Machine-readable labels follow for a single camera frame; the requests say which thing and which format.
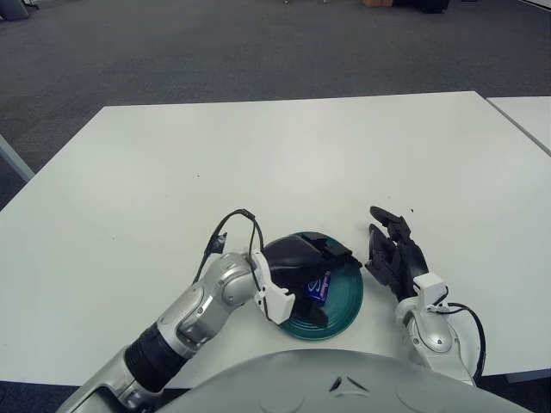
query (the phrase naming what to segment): green bowl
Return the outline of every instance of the green bowl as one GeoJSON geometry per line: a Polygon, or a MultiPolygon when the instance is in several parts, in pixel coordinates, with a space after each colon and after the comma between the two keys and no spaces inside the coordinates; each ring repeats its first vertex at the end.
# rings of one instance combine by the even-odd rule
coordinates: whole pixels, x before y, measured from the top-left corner
{"type": "Polygon", "coordinates": [[[331,273],[327,300],[322,307],[329,318],[327,327],[319,327],[295,316],[279,326],[289,335],[303,340],[324,340],[342,333],[352,324],[362,307],[362,300],[362,274],[357,266],[348,264],[331,273]]]}

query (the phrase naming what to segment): white bracket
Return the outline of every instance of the white bracket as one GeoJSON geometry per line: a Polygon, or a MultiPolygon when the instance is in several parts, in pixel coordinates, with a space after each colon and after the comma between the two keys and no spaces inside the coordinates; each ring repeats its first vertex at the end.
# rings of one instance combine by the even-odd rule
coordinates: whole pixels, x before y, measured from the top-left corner
{"type": "Polygon", "coordinates": [[[268,262],[260,251],[253,250],[251,258],[255,267],[255,276],[260,286],[260,291],[255,294],[257,307],[271,321],[281,324],[291,317],[294,294],[288,294],[287,288],[279,288],[272,282],[268,262]]]}

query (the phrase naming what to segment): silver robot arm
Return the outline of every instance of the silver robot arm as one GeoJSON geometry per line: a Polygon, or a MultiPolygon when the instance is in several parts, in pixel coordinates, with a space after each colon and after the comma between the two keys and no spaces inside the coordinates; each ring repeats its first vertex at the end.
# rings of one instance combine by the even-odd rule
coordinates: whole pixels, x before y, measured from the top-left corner
{"type": "MultiPolygon", "coordinates": [[[[262,254],[255,251],[252,261],[255,274],[240,254],[224,254],[213,262],[155,324],[68,398],[58,413],[144,411],[152,406],[169,380],[221,330],[235,309],[250,299],[265,303],[267,294],[278,294],[267,285],[269,274],[263,271],[269,270],[262,254]]],[[[272,319],[288,317],[294,297],[286,297],[288,304],[275,309],[272,319]]]]}
{"type": "Polygon", "coordinates": [[[417,276],[413,281],[418,295],[400,301],[395,311],[398,323],[406,327],[406,359],[475,385],[461,358],[459,337],[447,320],[447,314],[455,311],[443,300],[448,293],[446,284],[433,273],[417,276]]]}

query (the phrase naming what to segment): table leg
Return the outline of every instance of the table leg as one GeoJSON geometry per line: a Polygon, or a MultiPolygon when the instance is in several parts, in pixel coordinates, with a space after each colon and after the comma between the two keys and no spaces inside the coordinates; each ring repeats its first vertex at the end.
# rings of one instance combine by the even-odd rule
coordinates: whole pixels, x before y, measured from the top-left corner
{"type": "Polygon", "coordinates": [[[17,152],[6,142],[6,139],[0,134],[0,156],[3,157],[9,165],[19,174],[25,182],[29,182],[34,176],[34,172],[21,159],[17,152]]]}

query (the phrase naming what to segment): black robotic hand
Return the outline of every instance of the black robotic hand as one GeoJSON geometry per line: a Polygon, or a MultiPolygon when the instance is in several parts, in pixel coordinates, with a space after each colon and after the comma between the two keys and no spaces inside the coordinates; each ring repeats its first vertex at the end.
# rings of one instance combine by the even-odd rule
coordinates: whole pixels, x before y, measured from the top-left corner
{"type": "Polygon", "coordinates": [[[361,266],[352,251],[329,240],[319,232],[303,232],[277,239],[263,251],[272,281],[295,296],[292,314],[321,327],[327,326],[327,315],[317,302],[304,294],[304,286],[344,265],[361,266]]]}
{"type": "Polygon", "coordinates": [[[377,206],[369,212],[387,228],[388,237],[376,226],[369,226],[368,271],[383,285],[389,286],[398,301],[417,295],[413,278],[429,272],[423,252],[410,238],[411,230],[404,217],[397,217],[377,206]]]}

